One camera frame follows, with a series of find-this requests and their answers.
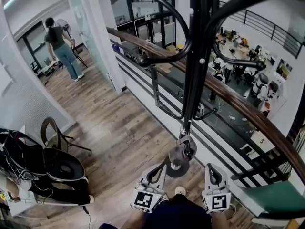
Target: standing fan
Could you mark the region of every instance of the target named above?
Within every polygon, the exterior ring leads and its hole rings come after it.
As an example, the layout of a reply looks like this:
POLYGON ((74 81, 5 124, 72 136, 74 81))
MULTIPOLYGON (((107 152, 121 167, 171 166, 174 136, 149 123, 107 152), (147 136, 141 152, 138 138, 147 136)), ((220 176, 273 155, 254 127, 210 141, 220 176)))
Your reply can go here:
MULTIPOLYGON (((62 19, 59 19, 59 20, 57 20, 57 21, 55 22, 55 24, 56 24, 57 26, 61 26, 61 27, 67 32, 67 34, 69 35, 70 39, 71 39, 71 40, 74 40, 74 39, 72 39, 72 37, 71 37, 72 30, 71 30, 70 25, 67 23, 67 21, 62 20, 62 19)), ((76 47, 73 47, 73 46, 72 46, 72 51, 73 51, 75 57, 76 57, 79 61, 81 61, 81 63, 82 63, 83 65, 85 65, 85 66, 88 68, 88 66, 85 64, 84 60, 78 55, 79 53, 82 52, 82 48, 78 48, 78 49, 77 49, 76 47)))

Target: glass door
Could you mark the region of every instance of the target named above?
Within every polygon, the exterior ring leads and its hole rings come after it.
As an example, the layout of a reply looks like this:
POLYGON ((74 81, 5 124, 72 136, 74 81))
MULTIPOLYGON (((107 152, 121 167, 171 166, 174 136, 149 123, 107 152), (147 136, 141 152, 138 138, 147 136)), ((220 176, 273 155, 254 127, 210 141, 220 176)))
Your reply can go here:
POLYGON ((108 71, 105 67, 105 64, 102 61, 102 58, 99 54, 99 51, 95 45, 92 33, 90 31, 90 27, 88 24, 88 19, 84 11, 84 7, 81 3, 81 0, 68 0, 70 8, 73 10, 74 17, 77 21, 77 24, 79 26, 80 32, 81 32, 81 38, 87 47, 89 54, 95 64, 96 67, 99 68, 102 75, 105 76, 105 78, 110 82, 108 71))

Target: office floor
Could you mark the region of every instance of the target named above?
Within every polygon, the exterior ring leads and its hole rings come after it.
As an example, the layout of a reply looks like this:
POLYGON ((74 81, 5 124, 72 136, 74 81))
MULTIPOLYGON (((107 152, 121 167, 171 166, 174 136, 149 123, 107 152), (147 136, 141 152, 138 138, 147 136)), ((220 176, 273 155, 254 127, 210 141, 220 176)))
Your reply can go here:
MULTIPOLYGON (((85 53, 82 57, 89 68, 82 80, 73 82, 61 69, 50 78, 47 89, 77 121, 69 135, 93 150, 92 156, 73 147, 69 150, 83 163, 89 191, 95 196, 95 202, 87 206, 90 228, 97 229, 104 222, 120 227, 131 211, 132 189, 140 174, 161 162, 175 140, 130 92, 117 95, 85 53)), ((165 190, 171 197, 175 187, 183 185, 189 191, 187 197, 200 205, 203 177, 204 168, 192 160, 185 176, 167 178, 165 190)), ((230 219, 231 229, 265 228, 251 223, 252 215, 235 199, 232 202, 237 212, 230 219)), ((37 205, 27 214, 50 219, 13 220, 37 229, 82 229, 89 223, 81 207, 37 205)))

